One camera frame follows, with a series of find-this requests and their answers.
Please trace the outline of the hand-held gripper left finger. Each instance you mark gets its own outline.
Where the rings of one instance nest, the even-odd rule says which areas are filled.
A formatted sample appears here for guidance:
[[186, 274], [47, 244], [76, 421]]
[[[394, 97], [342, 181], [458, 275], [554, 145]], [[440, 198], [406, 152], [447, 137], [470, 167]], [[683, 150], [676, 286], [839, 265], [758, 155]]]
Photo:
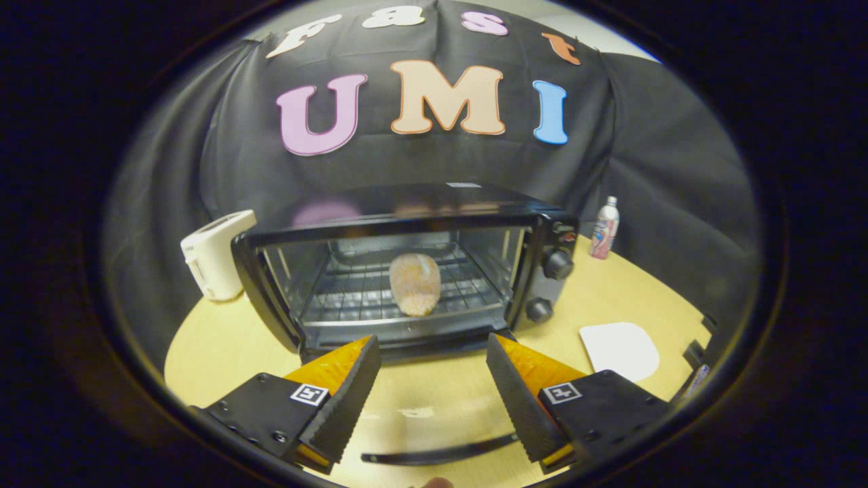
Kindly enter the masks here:
[[382, 361], [375, 335], [285, 375], [257, 373], [191, 410], [223, 436], [264, 456], [330, 474], [359, 422]]

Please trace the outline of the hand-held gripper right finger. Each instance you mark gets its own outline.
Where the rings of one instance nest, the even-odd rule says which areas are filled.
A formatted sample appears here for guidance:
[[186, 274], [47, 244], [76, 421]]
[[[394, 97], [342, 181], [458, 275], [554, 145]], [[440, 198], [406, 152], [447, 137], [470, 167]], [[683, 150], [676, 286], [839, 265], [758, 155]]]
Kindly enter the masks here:
[[497, 333], [486, 364], [518, 441], [545, 474], [609, 460], [670, 411], [615, 371], [583, 373]]

